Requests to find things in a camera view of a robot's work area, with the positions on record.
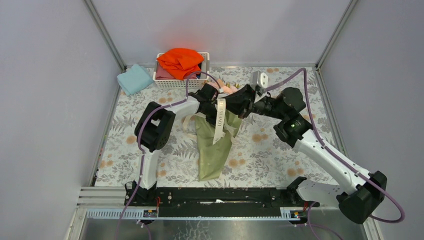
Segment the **cream ribbon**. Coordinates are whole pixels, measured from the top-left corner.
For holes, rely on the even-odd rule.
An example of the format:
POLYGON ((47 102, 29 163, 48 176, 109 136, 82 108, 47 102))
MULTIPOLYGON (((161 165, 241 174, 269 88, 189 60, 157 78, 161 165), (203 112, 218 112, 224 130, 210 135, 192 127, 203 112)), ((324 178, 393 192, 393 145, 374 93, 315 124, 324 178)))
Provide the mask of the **cream ribbon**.
MULTIPOLYGON (((213 136, 213 141, 212 144, 215 145, 221 138, 223 138, 226 134, 224 133, 224 126, 226 125, 225 123, 225 114, 226 114, 226 100, 224 98, 218 98, 217 99, 217 114, 216 117, 214 118, 215 120, 213 121, 213 123, 215 123, 214 125, 214 136, 213 136)), ((187 137, 191 138, 191 139, 195 139, 196 136, 194 134, 190 134, 187 132, 187 127, 190 121, 190 118, 193 116, 197 116, 203 119, 206 119, 206 115, 204 113, 201 112, 197 112, 197 113, 193 113, 193 114, 189 114, 186 115, 183 122, 182 122, 182 131, 186 134, 187 137)))

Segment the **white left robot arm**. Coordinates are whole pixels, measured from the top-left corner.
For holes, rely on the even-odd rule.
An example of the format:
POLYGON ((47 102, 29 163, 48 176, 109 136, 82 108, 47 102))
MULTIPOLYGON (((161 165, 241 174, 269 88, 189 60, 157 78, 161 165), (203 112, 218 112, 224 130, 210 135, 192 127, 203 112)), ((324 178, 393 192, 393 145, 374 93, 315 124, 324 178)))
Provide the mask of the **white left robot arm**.
POLYGON ((189 115, 205 117, 215 126, 217 118, 216 99, 219 90, 205 84, 200 90, 188 93, 188 97, 166 105, 155 101, 145 108, 134 130, 137 144, 142 151, 139 165, 139 187, 149 190, 157 182, 156 169, 161 149, 167 144, 175 120, 189 115))

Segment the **pink fake flower stem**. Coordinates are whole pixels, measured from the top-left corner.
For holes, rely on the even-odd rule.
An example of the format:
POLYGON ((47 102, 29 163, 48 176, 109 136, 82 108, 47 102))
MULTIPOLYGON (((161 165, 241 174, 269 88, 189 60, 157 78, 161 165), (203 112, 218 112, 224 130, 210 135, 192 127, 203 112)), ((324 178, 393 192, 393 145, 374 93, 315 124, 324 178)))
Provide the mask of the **pink fake flower stem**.
POLYGON ((238 89, 232 85, 227 85, 227 84, 218 85, 215 82, 209 82, 208 84, 213 86, 215 89, 217 89, 219 93, 223 93, 227 95, 233 94, 238 91, 238 89))

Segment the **green and orange wrapping paper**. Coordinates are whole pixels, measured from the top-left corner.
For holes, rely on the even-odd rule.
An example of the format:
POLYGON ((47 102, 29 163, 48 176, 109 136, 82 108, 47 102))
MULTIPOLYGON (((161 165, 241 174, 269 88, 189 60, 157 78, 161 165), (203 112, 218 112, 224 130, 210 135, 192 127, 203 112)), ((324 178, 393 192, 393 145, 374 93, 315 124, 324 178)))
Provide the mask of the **green and orange wrapping paper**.
POLYGON ((236 138, 242 120, 237 115, 226 111, 223 137, 213 143, 215 127, 200 116, 195 117, 195 131, 198 157, 198 180, 217 179, 225 166, 233 141, 236 138))

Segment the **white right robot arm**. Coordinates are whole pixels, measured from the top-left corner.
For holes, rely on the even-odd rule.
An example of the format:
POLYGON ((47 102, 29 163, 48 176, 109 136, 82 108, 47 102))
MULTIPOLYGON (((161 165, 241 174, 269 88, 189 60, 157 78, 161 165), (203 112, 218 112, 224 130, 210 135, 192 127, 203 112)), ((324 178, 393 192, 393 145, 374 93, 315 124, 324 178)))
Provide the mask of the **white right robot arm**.
POLYGON ((258 96, 246 85, 226 96, 225 102, 226 109, 240 118, 258 114, 279 119, 273 127, 278 138, 315 161, 336 181, 333 185, 299 177, 290 186, 302 200, 337 207, 356 224, 363 224, 384 200, 387 177, 357 165, 315 133, 315 127, 300 114, 307 105, 298 88, 287 87, 273 98, 258 96))

